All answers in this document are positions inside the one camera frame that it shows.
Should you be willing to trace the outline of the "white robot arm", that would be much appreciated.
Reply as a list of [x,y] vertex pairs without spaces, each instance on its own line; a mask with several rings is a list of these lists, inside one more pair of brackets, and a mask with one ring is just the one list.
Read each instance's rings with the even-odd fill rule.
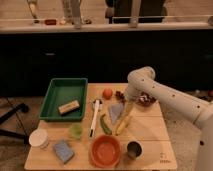
[[127,101],[135,101],[142,92],[180,112],[201,130],[195,171],[213,171],[213,101],[208,102],[155,81],[155,71],[146,66],[131,71],[124,91]]

